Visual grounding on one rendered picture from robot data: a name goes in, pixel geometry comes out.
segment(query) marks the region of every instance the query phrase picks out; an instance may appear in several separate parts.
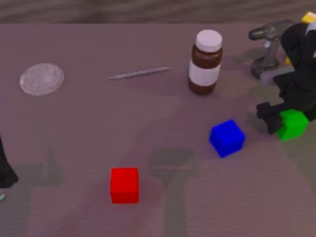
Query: red cube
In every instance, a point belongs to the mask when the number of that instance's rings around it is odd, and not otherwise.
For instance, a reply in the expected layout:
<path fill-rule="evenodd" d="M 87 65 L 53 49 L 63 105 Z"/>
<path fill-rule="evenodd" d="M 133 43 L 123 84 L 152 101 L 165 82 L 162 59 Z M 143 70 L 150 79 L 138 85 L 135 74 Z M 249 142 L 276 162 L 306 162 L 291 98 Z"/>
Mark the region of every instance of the red cube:
<path fill-rule="evenodd" d="M 110 185 L 112 203 L 138 203 L 138 168 L 112 168 Z"/>

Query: blue cube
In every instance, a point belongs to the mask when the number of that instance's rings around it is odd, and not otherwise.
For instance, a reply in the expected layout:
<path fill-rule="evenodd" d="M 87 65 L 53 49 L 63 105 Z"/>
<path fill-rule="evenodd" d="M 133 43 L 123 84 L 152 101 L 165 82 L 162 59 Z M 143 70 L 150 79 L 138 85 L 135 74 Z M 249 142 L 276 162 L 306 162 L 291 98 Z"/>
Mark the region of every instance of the blue cube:
<path fill-rule="evenodd" d="M 246 135 L 234 120 L 212 127 L 209 142 L 213 145 L 221 158 L 242 149 Z"/>

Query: cube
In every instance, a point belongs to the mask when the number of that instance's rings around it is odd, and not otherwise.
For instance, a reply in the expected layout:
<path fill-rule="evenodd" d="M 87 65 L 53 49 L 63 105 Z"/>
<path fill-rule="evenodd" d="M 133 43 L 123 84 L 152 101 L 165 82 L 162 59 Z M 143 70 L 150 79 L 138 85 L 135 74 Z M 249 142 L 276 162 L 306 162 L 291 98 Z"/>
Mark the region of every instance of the cube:
<path fill-rule="evenodd" d="M 246 135 L 234 120 L 228 120 L 212 128 L 209 142 L 221 158 L 242 149 Z"/>
<path fill-rule="evenodd" d="M 283 126 L 276 132 L 281 141 L 287 141 L 303 135 L 309 120 L 304 113 L 297 110 L 287 110 L 280 113 L 283 119 Z"/>
<path fill-rule="evenodd" d="M 138 168 L 112 168 L 110 186 L 112 203 L 138 203 Z"/>

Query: brown jar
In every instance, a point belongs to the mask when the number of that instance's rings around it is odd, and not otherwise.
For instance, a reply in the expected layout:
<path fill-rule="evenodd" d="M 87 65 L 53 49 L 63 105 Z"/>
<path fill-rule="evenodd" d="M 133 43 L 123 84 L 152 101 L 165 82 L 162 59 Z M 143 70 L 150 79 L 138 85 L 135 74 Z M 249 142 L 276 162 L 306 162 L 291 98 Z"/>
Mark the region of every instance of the brown jar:
<path fill-rule="evenodd" d="M 192 48 L 189 88 L 197 95 L 213 92 L 223 56 L 222 36 L 214 30 L 200 31 Z"/>

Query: green cube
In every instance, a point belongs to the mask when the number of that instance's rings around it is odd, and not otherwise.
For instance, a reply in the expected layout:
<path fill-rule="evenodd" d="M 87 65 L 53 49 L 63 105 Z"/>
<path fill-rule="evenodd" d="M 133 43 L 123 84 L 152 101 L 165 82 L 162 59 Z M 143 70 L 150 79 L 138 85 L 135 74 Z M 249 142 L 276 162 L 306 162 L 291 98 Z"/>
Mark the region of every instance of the green cube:
<path fill-rule="evenodd" d="M 301 111 L 287 110 L 280 113 L 283 126 L 276 132 L 281 141 L 303 135 L 309 121 Z"/>

